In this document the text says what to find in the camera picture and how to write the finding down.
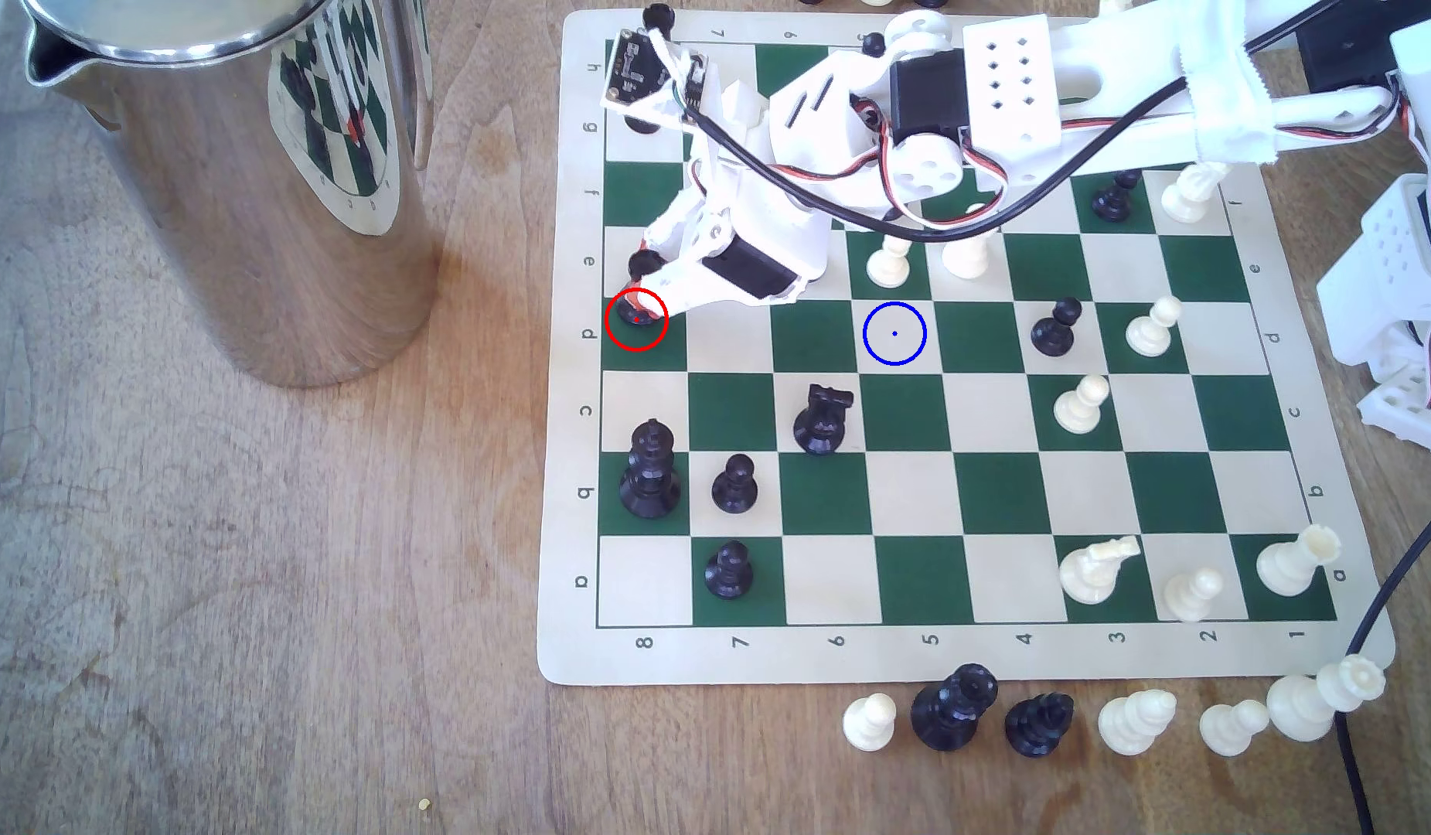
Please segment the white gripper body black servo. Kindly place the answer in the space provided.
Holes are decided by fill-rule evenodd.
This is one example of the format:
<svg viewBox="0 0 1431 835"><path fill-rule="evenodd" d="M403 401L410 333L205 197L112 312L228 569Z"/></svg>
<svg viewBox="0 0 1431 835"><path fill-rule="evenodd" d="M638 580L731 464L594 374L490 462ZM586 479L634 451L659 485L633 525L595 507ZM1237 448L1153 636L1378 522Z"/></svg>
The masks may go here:
<svg viewBox="0 0 1431 835"><path fill-rule="evenodd" d="M826 272L829 217L788 194L783 189L786 179L758 154L746 162L708 137L708 126L731 137L721 122L691 129L687 190L705 193L705 220L713 224L708 237L717 239L717 255L685 257L685 263L695 262L717 275L723 285L720 302L788 305Z"/></svg>

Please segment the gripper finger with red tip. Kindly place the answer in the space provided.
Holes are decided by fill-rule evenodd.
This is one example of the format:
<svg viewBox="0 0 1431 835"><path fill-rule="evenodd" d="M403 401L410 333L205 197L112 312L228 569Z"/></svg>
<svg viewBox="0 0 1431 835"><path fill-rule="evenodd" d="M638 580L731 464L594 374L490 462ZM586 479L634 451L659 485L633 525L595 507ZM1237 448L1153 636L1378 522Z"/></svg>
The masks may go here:
<svg viewBox="0 0 1431 835"><path fill-rule="evenodd" d="M708 237L710 229L705 193L681 190L665 212L644 229L643 250L655 252L660 257L713 257L717 255L717 239Z"/></svg>
<svg viewBox="0 0 1431 835"><path fill-rule="evenodd" d="M628 272L635 316L673 316L723 300L717 275L695 262L670 265L657 253L633 253Z"/></svg>

